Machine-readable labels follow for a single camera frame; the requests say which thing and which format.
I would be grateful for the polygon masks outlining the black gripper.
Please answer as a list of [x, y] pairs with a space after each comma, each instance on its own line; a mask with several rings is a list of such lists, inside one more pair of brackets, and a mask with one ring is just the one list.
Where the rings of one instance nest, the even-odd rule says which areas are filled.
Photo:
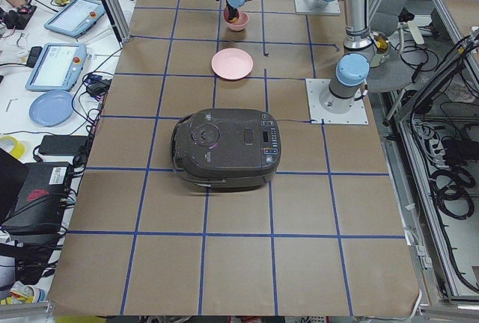
[[239, 11], [237, 8], [231, 7], [229, 4], [225, 7], [225, 18], [226, 19], [238, 19]]

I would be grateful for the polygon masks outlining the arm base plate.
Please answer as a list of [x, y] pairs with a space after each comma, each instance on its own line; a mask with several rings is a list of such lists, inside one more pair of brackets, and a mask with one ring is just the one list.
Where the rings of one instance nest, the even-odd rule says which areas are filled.
[[296, 12], [320, 16], [339, 16], [341, 13], [338, 0], [294, 0]]
[[353, 97], [339, 99], [329, 90], [330, 79], [306, 79], [310, 121], [325, 125], [367, 125], [368, 118], [358, 88]]

